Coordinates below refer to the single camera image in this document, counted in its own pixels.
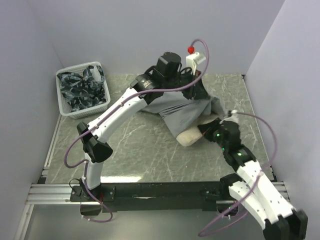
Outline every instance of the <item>black metal frame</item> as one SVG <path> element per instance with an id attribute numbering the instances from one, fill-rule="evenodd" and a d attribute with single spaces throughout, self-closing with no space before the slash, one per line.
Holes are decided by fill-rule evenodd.
<path id="1" fill-rule="evenodd" d="M 217 201 L 232 200 L 223 189 L 220 181 L 133 182 L 102 183 L 99 192 L 112 212 L 183 209 L 216 211 Z M 90 202 L 92 199 L 81 186 L 75 186 L 70 201 Z"/>

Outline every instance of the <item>gray cloth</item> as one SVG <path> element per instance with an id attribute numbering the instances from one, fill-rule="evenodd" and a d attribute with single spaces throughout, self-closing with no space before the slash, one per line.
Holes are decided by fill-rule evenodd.
<path id="1" fill-rule="evenodd" d="M 186 130 L 199 116 L 217 114 L 224 118 L 225 111 L 219 98 L 190 100 L 181 92 L 164 92 L 163 96 L 153 100 L 142 111 L 159 114 L 176 138 Z"/>

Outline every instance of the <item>marble floor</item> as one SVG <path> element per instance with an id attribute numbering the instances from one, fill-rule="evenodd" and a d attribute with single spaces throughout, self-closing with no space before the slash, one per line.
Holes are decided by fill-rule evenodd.
<path id="1" fill-rule="evenodd" d="M 132 82 L 135 75 L 116 74 L 107 77 L 112 105 Z M 253 113 L 249 95 L 240 74 L 206 74 L 203 84 L 209 93 L 221 98 L 226 110 Z M 66 184 L 80 178 L 84 167 L 68 169 L 63 158 L 68 145 L 78 136 L 77 124 L 88 123 L 98 115 L 82 119 L 62 117 L 56 143 L 50 159 L 47 184 Z M 266 150 L 257 125 L 252 117 L 240 117 L 240 130 L 245 144 L 263 165 L 268 162 Z M 190 147 L 182 147 L 158 116 L 138 112 L 118 128 L 108 141 L 113 155 L 104 163 L 102 182 L 178 182 L 218 181 L 233 173 L 215 143 L 200 139 Z M 84 158 L 78 142 L 70 151 L 68 162 L 75 164 Z M 272 169 L 266 175 L 273 180 Z"/>

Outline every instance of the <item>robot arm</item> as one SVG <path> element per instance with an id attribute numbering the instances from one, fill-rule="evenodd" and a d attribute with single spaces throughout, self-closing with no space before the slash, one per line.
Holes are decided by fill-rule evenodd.
<path id="1" fill-rule="evenodd" d="M 81 122 L 78 126 L 79 134 L 83 134 L 94 128 L 89 134 L 81 139 L 85 159 L 89 160 L 86 176 L 88 189 L 94 195 L 99 192 L 101 185 L 101 173 L 103 162 L 113 153 L 112 148 L 107 144 L 108 139 L 114 131 L 121 126 L 128 118 L 136 112 L 142 110 L 153 100 L 163 95 L 163 92 L 148 93 L 142 96 L 136 96 L 123 104 L 123 100 L 142 92 L 153 89 L 172 89 L 185 86 L 191 83 L 200 72 L 197 71 L 198 64 L 206 59 L 205 55 L 194 52 L 186 57 L 186 68 L 181 68 L 181 58 L 173 52 L 165 52 L 155 66 L 151 66 L 144 74 L 135 78 L 130 87 L 125 91 L 122 97 L 114 103 L 106 112 L 95 120 L 85 124 Z M 209 98 L 202 81 L 182 91 L 186 99 L 206 99 Z M 99 126 L 98 123 L 106 116 L 110 115 Z"/>
<path id="2" fill-rule="evenodd" d="M 308 217 L 297 211 L 263 173 L 252 152 L 241 144 L 237 111 L 230 111 L 224 120 L 198 126 L 204 137 L 216 142 L 223 150 L 226 162 L 234 169 L 221 179 L 225 192 L 240 201 L 253 189 L 242 205 L 260 224 L 266 240 L 303 240 L 306 238 Z"/>

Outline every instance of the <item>white basket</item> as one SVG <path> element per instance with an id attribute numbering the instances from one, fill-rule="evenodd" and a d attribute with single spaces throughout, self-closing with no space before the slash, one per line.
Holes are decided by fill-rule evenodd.
<path id="1" fill-rule="evenodd" d="M 93 61 L 93 62 L 87 62 L 87 63 L 75 65 L 75 66 L 66 67 L 66 68 L 60 69 L 59 71 L 56 72 L 56 74 L 55 74 L 56 91 L 58 94 L 59 110 L 60 110 L 60 114 L 62 116 L 67 116 L 67 117 L 70 117 L 73 119 L 79 119 L 79 118 L 83 118 L 83 117 L 86 117 L 86 116 L 89 116 L 92 114 L 104 112 L 108 109 L 108 104 L 110 103 L 110 93 L 109 93 L 106 81 L 104 81 L 104 83 L 103 83 L 103 88 L 104 88 L 104 92 L 105 92 L 104 98 L 105 98 L 106 102 L 102 103 L 100 105 L 97 105 L 97 106 L 88 107 L 83 110 L 71 112 L 72 107 L 69 105 L 69 103 L 67 102 L 67 100 L 64 98 L 64 96 L 61 93 L 61 90 L 60 90 L 61 81 L 57 77 L 57 74 L 64 73 L 64 72 L 72 72 L 72 73 L 80 74 L 82 76 L 83 71 L 89 65 L 101 67 L 100 62 Z"/>

